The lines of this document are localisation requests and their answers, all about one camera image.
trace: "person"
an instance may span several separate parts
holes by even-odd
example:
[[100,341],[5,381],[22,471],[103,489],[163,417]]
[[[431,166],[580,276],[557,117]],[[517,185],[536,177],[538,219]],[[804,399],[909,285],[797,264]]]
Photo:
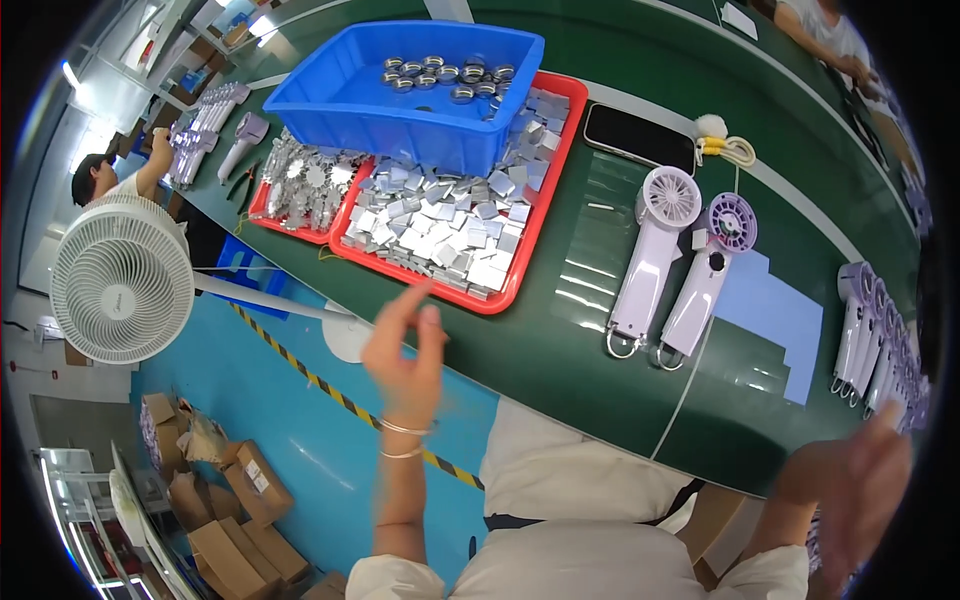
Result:
[[71,192],[73,203],[86,206],[90,201],[108,194],[135,194],[148,200],[156,195],[157,183],[170,171],[174,150],[170,146],[170,130],[154,130],[153,149],[147,164],[123,181],[113,171],[116,154],[87,155],[73,175]]
[[890,94],[872,67],[867,44],[840,12],[838,0],[778,0],[774,23],[814,58],[840,71],[847,90],[863,97],[876,128],[900,162],[922,179],[916,152],[887,101]]
[[[431,286],[427,280],[386,304],[362,352],[384,399],[381,495],[372,555],[350,572],[347,600],[444,597],[423,533],[421,438],[441,399],[447,339],[439,309],[419,309]],[[401,355],[410,326],[418,336],[415,359]],[[824,576],[837,589],[878,544],[909,477],[909,443],[891,421],[884,409],[848,440],[797,450],[741,562],[707,594],[671,533],[680,524],[659,520],[689,477],[501,400],[480,470],[490,533],[447,597],[804,598],[804,543],[818,504]]]
[[778,0],[774,23],[814,58],[845,75],[864,96],[877,99],[870,53],[837,0]]

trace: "fan pole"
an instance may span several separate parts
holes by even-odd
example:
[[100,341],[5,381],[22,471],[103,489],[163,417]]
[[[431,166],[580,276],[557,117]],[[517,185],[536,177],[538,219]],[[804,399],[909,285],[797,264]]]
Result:
[[314,319],[323,321],[345,324],[352,324],[357,321],[356,315],[348,315],[334,310],[326,310],[325,308],[314,308],[313,306],[307,306],[306,304],[294,302],[279,296],[272,296],[259,290],[252,290],[251,288],[224,281],[217,277],[211,277],[203,273],[197,273],[196,271],[193,273],[193,284],[198,289],[211,294],[218,294],[234,300],[242,300],[268,308],[275,308],[276,310],[296,313],[304,317],[313,317]]

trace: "smartphone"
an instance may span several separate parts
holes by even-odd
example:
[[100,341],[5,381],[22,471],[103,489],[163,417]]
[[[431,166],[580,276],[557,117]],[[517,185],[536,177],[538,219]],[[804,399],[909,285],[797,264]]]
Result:
[[690,175],[696,166],[693,138],[605,105],[589,108],[584,139],[594,148],[641,164],[677,167]]

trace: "blue crate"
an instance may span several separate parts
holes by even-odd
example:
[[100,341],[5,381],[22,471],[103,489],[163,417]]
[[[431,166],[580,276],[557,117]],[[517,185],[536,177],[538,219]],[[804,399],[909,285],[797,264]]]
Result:
[[[398,94],[380,83],[384,59],[430,55],[456,66],[470,56],[483,58],[490,67],[512,64],[516,74],[496,116],[480,120],[490,112],[490,103],[479,98],[453,104],[450,85]],[[502,27],[452,21],[359,23],[301,62],[263,109],[275,112],[304,144],[406,156],[486,176],[542,58],[541,36]]]

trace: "blue floor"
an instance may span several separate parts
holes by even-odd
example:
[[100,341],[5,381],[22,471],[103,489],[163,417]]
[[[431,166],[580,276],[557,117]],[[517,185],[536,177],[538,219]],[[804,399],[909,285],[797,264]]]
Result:
[[[324,298],[290,280],[283,296],[314,306]],[[253,318],[310,371],[377,415],[377,390],[361,365],[330,353],[320,322],[290,315],[286,322]],[[276,527],[320,569],[349,573],[370,554],[375,488],[375,430],[309,382],[261,340],[229,305],[197,298],[177,340],[141,364],[132,399],[169,391],[223,425],[232,440],[256,441],[296,499]],[[428,447],[476,474],[493,423],[498,395],[447,372],[441,425]],[[451,586],[468,561],[468,542],[486,535],[483,493],[425,466],[424,515],[430,566]],[[204,474],[212,472],[203,468]]]

